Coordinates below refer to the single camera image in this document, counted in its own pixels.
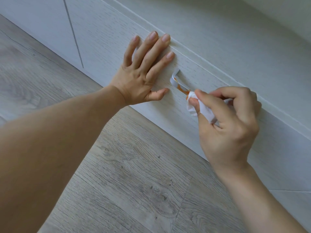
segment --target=dark seam line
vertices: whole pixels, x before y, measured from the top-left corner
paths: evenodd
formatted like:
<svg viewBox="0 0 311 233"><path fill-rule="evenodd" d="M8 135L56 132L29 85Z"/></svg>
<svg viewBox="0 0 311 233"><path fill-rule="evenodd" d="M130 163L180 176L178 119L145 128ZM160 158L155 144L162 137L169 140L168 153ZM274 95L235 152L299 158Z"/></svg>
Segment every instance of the dark seam line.
<svg viewBox="0 0 311 233"><path fill-rule="evenodd" d="M64 5L65 5L65 9L66 9L67 15L68 15L71 31L72 31L72 34L73 34L73 38L75 39L75 43L76 43L76 46L77 46L77 50L78 50L78 54L79 54L79 57L80 57L81 65L82 65L82 68L84 68L83 62L82 62L82 58L81 58L81 54L80 54L80 50L79 50L79 46L78 46L77 39L76 39L76 35L75 35L75 32L73 31L71 19L70 19L70 16L69 16L69 11L68 11L68 8L67 8L67 4L66 4L65 0L63 0L63 1L64 1Z"/></svg>

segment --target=person's left hand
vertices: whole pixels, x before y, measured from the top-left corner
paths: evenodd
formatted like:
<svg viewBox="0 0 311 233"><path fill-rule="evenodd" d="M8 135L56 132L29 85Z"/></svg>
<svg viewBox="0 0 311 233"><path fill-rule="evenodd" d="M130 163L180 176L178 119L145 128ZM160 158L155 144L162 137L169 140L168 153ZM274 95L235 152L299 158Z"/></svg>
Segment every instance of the person's left hand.
<svg viewBox="0 0 311 233"><path fill-rule="evenodd" d="M170 51L153 66L157 57L168 47L170 36L165 34L159 38L156 31L151 32L138 48L132 61L138 43L139 37L135 36L125 51L123 64L110 83L123 95L126 105L159 101L169 92L168 88L156 92L151 89L161 70L174 59L175 54Z"/></svg>

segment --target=laminate floor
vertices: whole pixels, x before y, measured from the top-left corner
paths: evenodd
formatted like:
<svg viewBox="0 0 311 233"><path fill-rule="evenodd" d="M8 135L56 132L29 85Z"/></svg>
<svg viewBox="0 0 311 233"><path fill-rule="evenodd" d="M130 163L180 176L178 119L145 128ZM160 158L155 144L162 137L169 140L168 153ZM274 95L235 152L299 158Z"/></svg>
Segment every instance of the laminate floor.
<svg viewBox="0 0 311 233"><path fill-rule="evenodd" d="M101 87L0 15L0 125ZM244 232L210 165L130 107L101 132L40 232Z"/></svg>

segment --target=furniture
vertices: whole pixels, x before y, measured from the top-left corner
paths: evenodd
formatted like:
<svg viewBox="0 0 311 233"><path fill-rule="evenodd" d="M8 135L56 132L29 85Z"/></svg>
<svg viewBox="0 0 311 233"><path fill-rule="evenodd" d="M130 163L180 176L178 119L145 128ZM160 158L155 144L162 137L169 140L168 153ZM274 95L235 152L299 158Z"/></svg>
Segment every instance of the furniture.
<svg viewBox="0 0 311 233"><path fill-rule="evenodd" d="M175 67L191 89L250 87L263 110L249 162L310 230L311 209L295 205L311 200L311 0L245 1L287 28L242 0L0 0L0 14L102 86L134 35L171 34L177 57L156 85L171 93L132 107L202 157L197 120L169 83Z"/></svg>

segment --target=white cloth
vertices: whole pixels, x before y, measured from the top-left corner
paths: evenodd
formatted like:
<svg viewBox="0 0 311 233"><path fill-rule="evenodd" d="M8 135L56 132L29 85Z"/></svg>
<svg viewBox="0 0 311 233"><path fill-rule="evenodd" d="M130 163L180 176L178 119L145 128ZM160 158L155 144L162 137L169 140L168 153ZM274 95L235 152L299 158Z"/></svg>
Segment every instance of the white cloth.
<svg viewBox="0 0 311 233"><path fill-rule="evenodd" d="M205 106L203 104L202 101L200 101L196 94L194 92L189 92L188 98L187 98L187 110L190 112L190 114L192 116L196 116L197 117L197 113L195 108L189 103L189 99L190 98L196 98L199 101L199 105L200 105L200 113L204 115L204 117L206 117L206 119L209 121L209 123L216 123L217 122L217 118L215 117L215 115L213 114L212 110L210 108L208 108L207 106ZM225 103L228 104L228 102L231 99L227 99L225 100Z"/></svg>

